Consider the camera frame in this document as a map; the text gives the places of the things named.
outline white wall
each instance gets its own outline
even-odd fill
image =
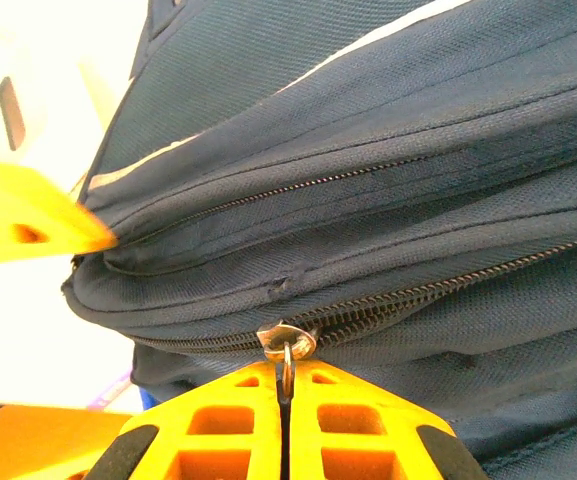
[[[0,0],[0,82],[13,79],[27,123],[12,152],[0,110],[0,161],[74,186],[128,85],[145,6]],[[0,402],[85,406],[130,369],[131,342],[68,309],[60,285],[69,260],[0,265]],[[137,408],[133,392],[121,409]]]

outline yellow plastic object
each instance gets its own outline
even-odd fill
[[[416,429],[438,416],[319,361],[299,362],[290,424],[293,480],[442,480]]]
[[[275,366],[256,363],[132,418],[159,432],[130,480],[278,480]]]
[[[0,480],[81,480],[129,415],[0,408]]]
[[[39,173],[0,163],[0,262],[112,247],[97,218]]]

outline zipper slider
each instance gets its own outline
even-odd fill
[[[310,332],[283,321],[262,325],[257,330],[257,338],[264,347],[264,355],[273,363],[284,361],[285,344],[288,343],[293,360],[308,358],[317,348],[320,329]]]
[[[283,401],[290,402],[292,398],[296,368],[296,365],[293,366],[293,360],[302,360],[312,355],[317,348],[319,332],[319,329],[306,332],[283,321],[276,325],[263,325],[257,330],[257,338],[264,347],[266,358],[272,363],[282,363]]]

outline metal zipper teeth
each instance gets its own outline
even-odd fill
[[[143,237],[140,237],[136,240],[125,243],[125,244],[121,245],[120,247],[128,247],[130,245],[140,243],[144,240],[148,240],[148,239],[154,237],[155,235],[159,235],[160,233],[165,232],[166,230],[169,230],[173,227],[176,227],[177,225],[181,225],[182,223],[186,223],[186,222],[189,222],[191,220],[195,220],[199,217],[203,217],[206,215],[211,215],[213,213],[219,213],[219,212],[222,212],[224,210],[228,210],[229,208],[239,207],[241,205],[245,205],[248,203],[257,202],[259,200],[264,200],[264,199],[269,198],[269,197],[274,197],[275,195],[280,195],[282,193],[294,192],[295,190],[301,190],[301,189],[308,188],[308,187],[314,187],[316,185],[323,185],[325,183],[336,182],[338,180],[345,180],[348,178],[358,177],[360,175],[365,175],[367,173],[374,173],[374,172],[379,172],[381,170],[387,170],[390,168],[401,167],[401,166],[406,165],[408,163],[413,163],[413,162],[425,160],[426,158],[428,158],[428,157],[415,157],[415,158],[410,158],[407,160],[400,160],[398,162],[384,163],[382,165],[377,165],[374,167],[359,168],[359,169],[353,170],[351,172],[339,173],[336,175],[329,175],[327,177],[317,178],[315,180],[307,180],[305,182],[295,183],[295,184],[292,184],[292,185],[289,185],[286,187],[279,187],[279,188],[275,188],[273,190],[268,190],[267,192],[256,193],[254,195],[249,195],[247,197],[238,198],[237,200],[232,200],[230,202],[226,202],[226,203],[223,203],[221,205],[217,205],[215,207],[207,208],[206,210],[201,210],[200,212],[194,213],[188,217],[184,217],[180,220],[177,220],[176,222],[172,222],[172,223],[166,225],[163,228],[160,228],[159,230],[155,230],[154,232],[151,232],[148,235],[144,235]]]
[[[398,314],[432,303],[477,283],[526,268],[575,247],[577,241],[448,280],[316,308],[283,321],[303,330],[321,328],[317,348],[334,346],[395,323]],[[260,348],[255,332],[191,340],[157,340],[134,336],[131,338],[155,348],[168,347],[174,349],[176,353],[188,355],[234,353]]]

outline navy fabric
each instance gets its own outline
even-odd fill
[[[263,359],[175,340],[502,270],[316,356],[437,412],[493,479],[577,479],[577,1],[472,0],[288,86],[424,3],[152,10],[81,197],[120,243],[64,293],[165,401]]]

